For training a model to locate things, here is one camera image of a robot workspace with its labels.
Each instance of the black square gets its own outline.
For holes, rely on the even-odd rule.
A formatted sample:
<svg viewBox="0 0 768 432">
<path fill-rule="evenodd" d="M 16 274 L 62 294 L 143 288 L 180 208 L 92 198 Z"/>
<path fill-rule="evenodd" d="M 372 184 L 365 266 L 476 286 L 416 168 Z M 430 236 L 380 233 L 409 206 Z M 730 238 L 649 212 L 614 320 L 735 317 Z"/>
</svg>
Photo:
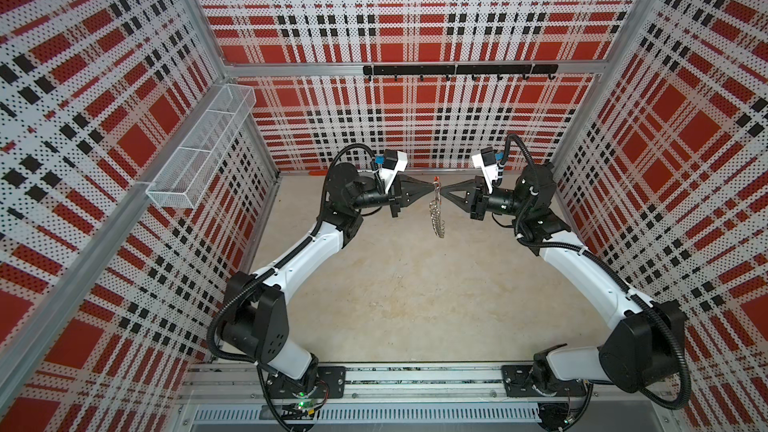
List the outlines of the black square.
<svg viewBox="0 0 768 432">
<path fill-rule="evenodd" d="M 40 100 L 40 96 L 38 94 L 34 93 L 34 91 L 32 89 L 30 89 L 29 87 L 25 87 L 24 89 L 21 89 L 18 92 L 18 94 L 20 96 L 24 97 L 24 99 L 27 102 L 29 102 L 30 104 L 33 104 L 36 101 Z"/>
<path fill-rule="evenodd" d="M 88 120 L 85 119 L 85 117 L 81 116 L 80 114 L 77 114 L 74 117 L 72 117 L 72 121 L 78 124 L 78 127 L 80 127 L 81 129 L 85 129 L 85 127 L 88 125 Z"/>
<path fill-rule="evenodd" d="M 46 172 L 45 175 L 43 176 L 43 182 L 45 182 L 51 187 L 56 187 L 58 183 L 61 181 L 62 180 L 52 172 Z"/>
<path fill-rule="evenodd" d="M 12 186 L 18 188 L 21 184 L 23 184 L 27 178 L 24 177 L 22 174 L 18 173 L 15 168 L 12 168 L 8 172 L 5 173 L 3 176 L 3 179 L 11 184 Z"/>
<path fill-rule="evenodd" d="M 32 156 L 26 156 L 21 161 L 21 164 L 24 166 L 24 168 L 26 168 L 30 172 L 36 172 L 38 170 L 38 168 L 40 168 L 40 166 L 42 166 L 40 161 L 37 160 L 36 158 L 32 157 Z"/>
<path fill-rule="evenodd" d="M 37 202 L 43 200 L 43 198 L 47 195 L 48 193 L 45 190 L 37 186 L 32 186 L 29 188 L 29 190 L 27 190 L 27 196 L 32 197 L 32 199 L 36 200 Z"/>
<path fill-rule="evenodd" d="M 18 76 L 11 70 L 11 67 L 6 66 L 5 64 L 0 66 L 0 77 L 7 83 L 14 83 L 16 79 L 18 79 Z"/>
<path fill-rule="evenodd" d="M 51 93 L 53 89 L 56 88 L 53 86 L 51 81 L 46 79 L 45 77 L 40 77 L 34 83 L 38 84 L 38 87 L 40 87 L 40 90 L 42 90 L 45 93 Z"/>
<path fill-rule="evenodd" d="M 62 134 L 64 134 L 64 137 L 66 137 L 67 139 L 70 139 L 70 140 L 72 140 L 78 134 L 77 132 L 74 131 L 74 129 L 72 129 L 70 127 L 69 124 L 63 124 L 62 128 L 59 129 L 59 131 Z"/>
<path fill-rule="evenodd" d="M 99 133 L 99 131 L 96 129 L 91 130 L 88 133 L 88 137 L 91 137 L 91 139 L 96 143 L 99 143 L 104 139 L 104 136 L 102 136 L 101 133 Z"/>
<path fill-rule="evenodd" d="M 746 124 L 750 123 L 750 120 L 752 120 L 752 117 L 748 116 L 747 114 L 742 114 L 742 116 L 736 120 L 736 124 L 739 127 L 744 127 Z"/>
<path fill-rule="evenodd" d="M 91 147 L 91 144 L 89 144 L 89 143 L 88 143 L 88 142 L 86 142 L 85 140 L 81 140 L 81 141 L 80 141 L 80 143 L 78 144 L 78 149 L 82 150 L 82 151 L 83 151 L 83 153 L 87 154 L 87 153 L 89 153 L 91 150 L 93 150 L 94 148 L 93 148 L 93 147 Z"/>
<path fill-rule="evenodd" d="M 760 112 L 761 110 L 765 109 L 765 106 L 768 106 L 768 101 L 766 101 L 763 98 L 760 98 L 752 105 L 752 110 L 755 112 Z"/>
<path fill-rule="evenodd" d="M 32 62 L 29 61 L 29 59 L 25 55 L 20 55 L 16 57 L 14 60 L 15 64 L 18 66 L 19 69 L 23 70 L 26 73 L 30 73 L 34 70 L 34 65 Z"/>
<path fill-rule="evenodd" d="M 757 135 L 764 129 L 765 127 L 763 127 L 761 124 L 755 124 L 749 130 L 747 130 L 746 133 L 750 134 L 752 137 L 757 137 Z"/>
</svg>

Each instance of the enclosure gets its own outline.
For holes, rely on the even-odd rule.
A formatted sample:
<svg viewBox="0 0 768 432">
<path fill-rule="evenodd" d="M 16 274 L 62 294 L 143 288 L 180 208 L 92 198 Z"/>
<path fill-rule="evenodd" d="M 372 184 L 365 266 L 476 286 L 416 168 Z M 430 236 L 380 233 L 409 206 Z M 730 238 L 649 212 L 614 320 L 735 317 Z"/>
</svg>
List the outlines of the enclosure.
<svg viewBox="0 0 768 432">
<path fill-rule="evenodd" d="M 404 151 L 406 173 L 447 184 L 511 132 L 554 164 L 556 212 L 590 250 L 686 313 L 693 397 L 656 419 L 768 427 L 768 0 L 0 0 L 0 13 L 0 430 L 188 430 L 180 406 L 209 367 L 226 280 L 311 228 L 341 148 Z M 505 181 L 523 165 L 515 153 Z M 291 306 L 321 361 L 501 363 L 604 339 L 506 229 L 448 204 L 439 239 L 427 202 L 367 219 Z M 537 294 L 560 299 L 542 310 Z"/>
</svg>

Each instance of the black cable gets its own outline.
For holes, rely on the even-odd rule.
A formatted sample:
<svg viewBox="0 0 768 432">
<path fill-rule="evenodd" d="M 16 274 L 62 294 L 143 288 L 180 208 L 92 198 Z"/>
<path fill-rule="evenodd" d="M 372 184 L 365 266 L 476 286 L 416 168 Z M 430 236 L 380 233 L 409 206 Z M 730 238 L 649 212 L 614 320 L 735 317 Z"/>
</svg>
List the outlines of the black cable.
<svg viewBox="0 0 768 432">
<path fill-rule="evenodd" d="M 221 308 L 221 310 L 219 310 L 218 314 L 216 314 L 214 319 L 210 321 L 210 324 L 208 325 L 208 329 L 206 330 L 205 341 L 206 341 L 206 344 L 208 345 L 208 350 L 210 350 L 211 355 L 213 355 L 216 358 L 225 359 L 225 360 L 237 360 L 239 362 L 250 362 L 250 363 L 256 362 L 255 358 L 249 355 L 232 354 L 230 352 L 225 352 L 219 349 L 219 346 L 216 345 L 216 330 L 218 329 L 219 325 L 221 325 L 221 321 L 226 315 L 226 313 L 232 307 L 236 307 L 247 297 L 251 296 L 258 289 L 259 284 L 267 280 L 274 273 L 275 273 L 275 269 L 270 268 L 268 271 L 264 272 L 262 275 L 259 275 L 251 282 L 248 282 L 246 286 L 243 288 L 243 290 L 240 291 L 240 293 L 236 295 L 231 301 L 225 303 L 224 306 Z"/>
<path fill-rule="evenodd" d="M 523 157 L 525 158 L 528 165 L 531 167 L 532 173 L 532 181 L 533 181 L 533 192 L 536 192 L 538 194 L 539 190 L 539 181 L 538 181 L 538 174 L 536 173 L 536 167 L 535 163 L 533 161 L 533 157 L 531 156 L 531 153 L 528 151 L 528 148 L 525 146 L 525 144 L 522 143 L 522 140 L 520 137 L 518 137 L 516 134 L 509 134 L 507 136 L 506 144 L 504 147 L 504 157 L 502 160 L 504 162 L 506 159 L 506 156 L 508 155 L 508 148 L 511 144 L 510 141 L 514 141 L 517 146 L 520 148 Z M 579 254 L 582 254 L 586 258 L 590 259 L 592 262 L 597 264 L 601 269 L 605 271 L 606 274 L 610 277 L 611 280 L 613 280 L 616 285 L 619 286 L 622 292 L 627 293 L 630 290 L 629 285 L 627 285 L 624 280 L 619 277 L 619 275 L 614 272 L 612 268 L 608 264 L 602 261 L 600 257 L 593 254 L 592 251 L 586 248 L 579 247 L 577 245 L 573 244 L 567 244 L 565 242 L 546 242 L 546 243 L 535 243 L 535 242 L 529 242 L 524 239 L 524 235 L 521 234 L 520 230 L 520 224 L 525 219 L 526 215 L 528 214 L 528 210 L 531 208 L 533 201 L 534 201 L 534 195 L 531 194 L 528 199 L 525 201 L 525 204 L 522 207 L 522 210 L 519 214 L 515 217 L 514 221 L 514 236 L 518 238 L 518 242 L 521 245 L 524 245 L 525 247 L 529 248 L 565 248 L 568 250 L 571 250 L 573 252 L 577 252 Z M 641 297 L 639 297 L 637 294 L 632 294 L 630 296 L 632 301 L 636 303 L 641 309 L 643 309 L 643 312 L 646 313 L 648 316 L 648 319 L 651 321 L 651 323 L 656 327 L 656 329 L 661 332 L 661 335 L 664 337 L 664 340 L 667 341 L 668 345 L 670 346 L 670 349 L 672 350 L 672 354 L 675 357 L 675 360 L 677 361 L 677 375 L 680 377 L 680 390 L 677 392 L 677 397 L 674 400 L 665 400 L 660 397 L 658 397 L 656 394 L 648 390 L 647 388 L 641 388 L 640 392 L 645 397 L 649 398 L 652 402 L 656 403 L 657 405 L 671 409 L 671 410 L 678 410 L 681 408 L 684 408 L 686 404 L 688 403 L 688 400 L 690 399 L 691 394 L 691 382 L 690 382 L 690 370 L 688 369 L 688 363 L 685 360 L 685 350 L 683 350 L 680 347 L 680 344 L 678 344 L 677 339 L 674 335 L 672 335 L 672 331 L 667 327 L 667 324 L 664 322 L 664 320 L 656 313 L 655 310 L 651 308 L 648 304 L 645 303 L 645 300 L 643 300 Z"/>
<path fill-rule="evenodd" d="M 561 428 L 563 432 L 575 426 L 576 423 L 579 422 L 580 419 L 584 416 L 584 413 L 587 411 L 587 407 L 589 407 L 589 403 L 592 400 L 592 390 L 594 390 L 594 386 L 592 385 L 592 383 L 591 382 L 587 383 L 587 397 L 584 398 L 584 403 L 579 408 L 578 412 L 574 416 L 574 419 L 571 421 L 571 423 Z"/>
<path fill-rule="evenodd" d="M 270 412 L 272 413 L 272 416 L 275 418 L 275 421 L 283 428 L 285 432 L 293 432 L 293 427 L 290 427 L 286 422 L 283 420 L 282 416 L 277 413 L 277 409 L 275 408 L 275 405 L 272 403 L 272 397 L 270 397 L 270 391 L 266 388 L 266 384 L 264 383 L 264 369 L 261 368 L 261 365 L 256 365 L 256 371 L 259 375 L 259 384 L 261 385 L 261 393 L 264 396 L 264 400 L 266 401 L 267 408 L 270 409 Z"/>
<path fill-rule="evenodd" d="M 373 150 L 368 147 L 365 144 L 349 144 L 347 147 L 344 147 L 339 151 L 338 154 L 336 154 L 336 157 L 333 158 L 331 161 L 331 164 L 328 166 L 328 171 L 333 168 L 333 166 L 339 161 L 339 159 L 353 149 L 363 149 L 365 150 L 368 155 L 371 157 L 371 161 L 373 162 L 376 156 L 373 153 Z M 317 224 L 315 224 L 315 227 L 312 229 L 312 232 L 310 232 L 310 235 L 315 237 L 317 233 L 320 231 L 320 226 L 322 225 L 322 210 L 324 209 L 326 205 L 326 195 L 328 194 L 328 189 L 326 188 L 328 185 L 328 175 L 326 174 L 325 180 L 322 181 L 322 195 L 320 197 L 320 214 L 317 216 Z"/>
<path fill-rule="evenodd" d="M 361 217 L 370 217 L 370 216 L 372 216 L 373 214 L 377 213 L 377 212 L 378 212 L 379 210 L 381 210 L 381 209 L 382 209 L 382 208 L 381 208 L 381 207 L 379 207 L 378 209 L 374 210 L 373 212 L 368 212 L 367 214 L 360 214 L 360 216 L 361 216 Z"/>
<path fill-rule="evenodd" d="M 504 224 L 502 224 L 501 222 L 499 222 L 498 220 L 496 220 L 496 217 L 495 217 L 495 216 L 496 216 L 496 214 L 494 214 L 493 212 L 491 212 L 491 218 L 493 219 L 493 221 L 494 221 L 494 222 L 496 222 L 496 223 L 498 224 L 498 226 L 499 226 L 499 227 L 504 227 L 504 228 L 514 228 L 514 224 L 509 224 L 508 226 L 505 226 Z"/>
</svg>

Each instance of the metal vent grille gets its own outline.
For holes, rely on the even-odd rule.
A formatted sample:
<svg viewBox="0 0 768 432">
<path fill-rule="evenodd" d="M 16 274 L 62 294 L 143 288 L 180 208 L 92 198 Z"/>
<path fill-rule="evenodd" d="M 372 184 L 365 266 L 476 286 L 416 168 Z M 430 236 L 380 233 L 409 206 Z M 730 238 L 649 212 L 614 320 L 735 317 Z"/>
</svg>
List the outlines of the metal vent grille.
<svg viewBox="0 0 768 432">
<path fill-rule="evenodd" d="M 203 406 L 196 424 L 257 424 L 261 405 Z M 324 424 L 540 422 L 538 406 L 498 404 L 328 404 L 318 413 Z"/>
</svg>

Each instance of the black mounting plate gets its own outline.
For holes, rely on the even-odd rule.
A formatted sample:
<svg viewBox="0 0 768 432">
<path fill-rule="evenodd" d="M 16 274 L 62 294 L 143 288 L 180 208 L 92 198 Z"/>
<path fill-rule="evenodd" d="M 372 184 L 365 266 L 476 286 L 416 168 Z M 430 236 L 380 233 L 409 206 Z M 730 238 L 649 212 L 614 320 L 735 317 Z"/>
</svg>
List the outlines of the black mounting plate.
<svg viewBox="0 0 768 432">
<path fill-rule="evenodd" d="M 328 398 L 329 399 L 340 399 L 344 395 L 344 379 L 346 377 L 346 368 L 344 367 L 325 367 L 325 366 L 319 366 L 317 368 L 317 378 L 328 384 Z M 295 399 L 297 398 L 295 395 L 293 395 L 293 392 L 291 392 L 290 387 L 286 387 L 286 384 L 284 383 L 283 377 L 273 377 L 270 376 L 269 379 L 272 380 L 272 384 L 267 385 L 268 389 L 270 390 L 270 397 L 273 399 Z M 312 399 L 322 399 L 326 396 L 326 391 L 322 387 L 322 385 L 318 385 L 312 393 L 310 393 L 309 398 Z"/>
<path fill-rule="evenodd" d="M 540 398 L 541 395 L 533 390 L 533 382 L 529 379 L 531 375 L 531 365 L 503 365 L 502 366 L 502 382 L 504 383 L 504 390 L 507 392 L 507 397 L 536 397 Z M 577 382 L 576 380 L 569 380 L 563 382 L 558 388 L 558 393 L 555 397 L 584 397 L 587 395 L 587 391 L 584 388 L 584 384 Z"/>
</svg>

